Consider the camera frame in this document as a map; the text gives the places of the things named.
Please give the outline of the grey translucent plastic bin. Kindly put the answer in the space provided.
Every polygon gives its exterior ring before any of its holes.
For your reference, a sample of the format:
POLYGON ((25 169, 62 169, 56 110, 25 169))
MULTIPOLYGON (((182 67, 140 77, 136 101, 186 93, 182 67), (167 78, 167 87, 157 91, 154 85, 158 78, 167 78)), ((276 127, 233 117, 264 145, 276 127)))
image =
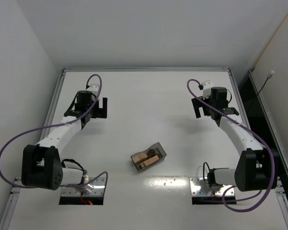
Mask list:
POLYGON ((136 171, 140 173, 163 161, 166 156, 164 148, 157 142, 148 149, 131 155, 131 160, 136 171))

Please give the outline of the small light wood cube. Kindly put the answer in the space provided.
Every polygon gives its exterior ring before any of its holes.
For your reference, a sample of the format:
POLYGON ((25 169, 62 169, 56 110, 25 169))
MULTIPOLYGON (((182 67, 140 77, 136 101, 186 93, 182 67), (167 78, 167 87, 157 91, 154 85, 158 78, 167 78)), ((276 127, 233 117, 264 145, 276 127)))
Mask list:
POLYGON ((133 163, 137 164, 141 159, 139 158, 138 155, 132 156, 132 161, 133 163))

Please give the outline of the dark wood arch block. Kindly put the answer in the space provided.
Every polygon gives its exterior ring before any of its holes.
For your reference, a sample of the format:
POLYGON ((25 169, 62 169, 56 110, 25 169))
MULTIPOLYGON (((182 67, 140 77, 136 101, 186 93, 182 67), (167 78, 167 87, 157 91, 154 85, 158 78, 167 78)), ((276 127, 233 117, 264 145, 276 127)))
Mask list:
POLYGON ((150 149, 149 151, 148 151, 148 153, 147 153, 147 156, 150 158, 150 157, 154 157, 154 156, 158 156, 159 155, 159 153, 157 153, 156 152, 156 150, 155 149, 150 149))

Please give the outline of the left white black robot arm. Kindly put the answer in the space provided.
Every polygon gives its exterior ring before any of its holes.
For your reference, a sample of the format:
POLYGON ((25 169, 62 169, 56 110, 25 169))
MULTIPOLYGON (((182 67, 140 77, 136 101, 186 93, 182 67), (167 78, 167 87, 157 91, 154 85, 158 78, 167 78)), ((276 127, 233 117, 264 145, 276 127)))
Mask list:
POLYGON ((86 170, 62 165, 60 154, 73 136, 91 119, 107 118, 107 98, 101 101, 100 86, 91 85, 78 91, 57 127, 35 145, 23 150, 21 182, 25 186, 57 190, 61 186, 86 186, 86 170))

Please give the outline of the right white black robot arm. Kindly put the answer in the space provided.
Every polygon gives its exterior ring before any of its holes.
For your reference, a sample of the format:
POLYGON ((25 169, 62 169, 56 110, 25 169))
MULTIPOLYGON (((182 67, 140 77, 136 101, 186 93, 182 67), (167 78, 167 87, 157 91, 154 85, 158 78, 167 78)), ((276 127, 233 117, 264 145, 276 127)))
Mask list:
POLYGON ((253 134, 242 128, 240 114, 229 107, 227 89, 201 84, 202 96, 192 99, 195 115, 204 115, 215 121, 229 137, 240 158, 234 169, 213 168, 207 174, 209 186, 219 184, 233 185, 240 191, 274 189, 277 185, 279 156, 274 150, 268 150, 253 134))

